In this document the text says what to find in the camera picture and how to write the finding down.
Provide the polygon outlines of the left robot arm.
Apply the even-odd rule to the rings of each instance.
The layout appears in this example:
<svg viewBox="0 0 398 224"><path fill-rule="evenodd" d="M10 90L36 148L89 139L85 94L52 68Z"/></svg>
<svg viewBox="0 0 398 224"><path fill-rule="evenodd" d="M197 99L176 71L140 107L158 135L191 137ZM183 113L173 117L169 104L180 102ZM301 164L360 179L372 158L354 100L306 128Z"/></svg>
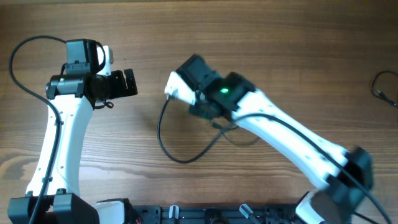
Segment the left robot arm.
<svg viewBox="0 0 398 224"><path fill-rule="evenodd" d="M85 131L94 110L134 96L132 69L111 71L111 50L90 39L66 40L67 62L40 96L16 85L49 109L39 163L25 195L9 201L12 223L141 223L126 198L90 205L80 197L79 168Z"/></svg>

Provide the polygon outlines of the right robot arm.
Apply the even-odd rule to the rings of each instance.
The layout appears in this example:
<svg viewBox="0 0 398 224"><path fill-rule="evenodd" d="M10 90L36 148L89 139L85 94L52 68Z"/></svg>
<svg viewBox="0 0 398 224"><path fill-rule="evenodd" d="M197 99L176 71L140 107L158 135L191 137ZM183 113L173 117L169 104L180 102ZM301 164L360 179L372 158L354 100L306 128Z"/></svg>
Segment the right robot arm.
<svg viewBox="0 0 398 224"><path fill-rule="evenodd" d="M372 159L323 139L279 109L253 83L231 72L222 77L194 54L171 72L165 93L190 104L191 113L224 117L279 151L316 188L296 206L304 223L349 223L373 187Z"/></svg>

